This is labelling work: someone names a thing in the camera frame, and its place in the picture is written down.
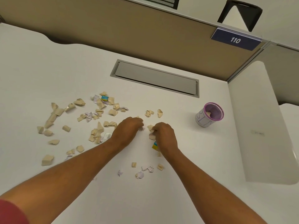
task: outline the person's left arm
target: person's left arm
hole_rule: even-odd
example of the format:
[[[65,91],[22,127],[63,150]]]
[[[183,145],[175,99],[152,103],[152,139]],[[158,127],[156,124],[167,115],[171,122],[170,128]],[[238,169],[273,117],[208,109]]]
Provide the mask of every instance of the person's left arm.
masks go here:
[[[30,224],[50,224],[97,173],[135,137],[142,119],[129,117],[110,139],[17,185],[0,196],[19,207]]]

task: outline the number plate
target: number plate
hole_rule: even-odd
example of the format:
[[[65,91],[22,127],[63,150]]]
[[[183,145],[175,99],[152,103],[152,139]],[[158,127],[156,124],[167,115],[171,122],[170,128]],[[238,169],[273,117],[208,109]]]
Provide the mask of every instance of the number plate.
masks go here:
[[[261,43],[258,39],[236,34],[222,28],[217,28],[211,39],[250,51],[254,50]]]

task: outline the gray rectangular panel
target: gray rectangular panel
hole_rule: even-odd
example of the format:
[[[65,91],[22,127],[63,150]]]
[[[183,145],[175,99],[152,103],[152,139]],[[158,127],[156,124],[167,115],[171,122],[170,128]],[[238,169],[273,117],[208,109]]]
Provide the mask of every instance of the gray rectangular panel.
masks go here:
[[[192,79],[126,61],[117,60],[111,76],[199,97],[198,79]]]

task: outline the white number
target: white number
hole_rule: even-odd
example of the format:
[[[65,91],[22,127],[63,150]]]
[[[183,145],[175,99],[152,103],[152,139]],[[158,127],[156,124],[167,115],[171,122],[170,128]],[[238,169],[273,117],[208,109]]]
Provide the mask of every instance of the white number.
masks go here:
[[[240,39],[240,38],[237,38],[237,37],[232,37],[232,38],[231,38],[231,41],[232,41],[232,42],[235,42],[235,43],[239,43],[239,42],[241,41],[241,39]]]

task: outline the person's left hand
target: person's left hand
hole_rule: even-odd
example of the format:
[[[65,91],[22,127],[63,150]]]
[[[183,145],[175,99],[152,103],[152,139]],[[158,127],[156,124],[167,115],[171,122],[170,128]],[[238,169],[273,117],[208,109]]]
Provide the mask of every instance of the person's left hand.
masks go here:
[[[115,128],[109,140],[116,143],[120,149],[124,149],[134,139],[138,129],[143,126],[143,119],[128,117]]]

